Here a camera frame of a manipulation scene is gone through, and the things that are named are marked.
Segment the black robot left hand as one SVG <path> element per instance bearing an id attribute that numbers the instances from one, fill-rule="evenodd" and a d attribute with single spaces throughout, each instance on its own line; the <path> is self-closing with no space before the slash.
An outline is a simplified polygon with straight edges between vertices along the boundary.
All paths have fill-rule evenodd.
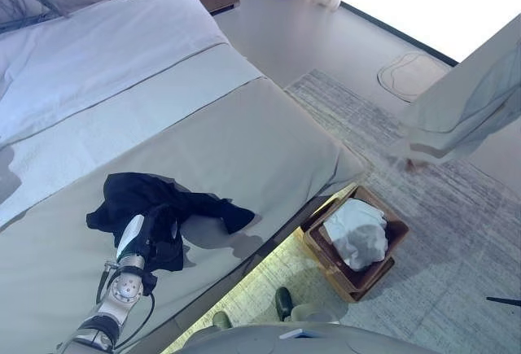
<path id="1" fill-rule="evenodd" d="M 136 215 L 127 224 L 117 247 L 116 260 L 131 255 L 143 258 L 142 269 L 148 273 L 183 269 L 183 241 L 173 208 L 166 204 L 154 207 L 144 215 Z"/>

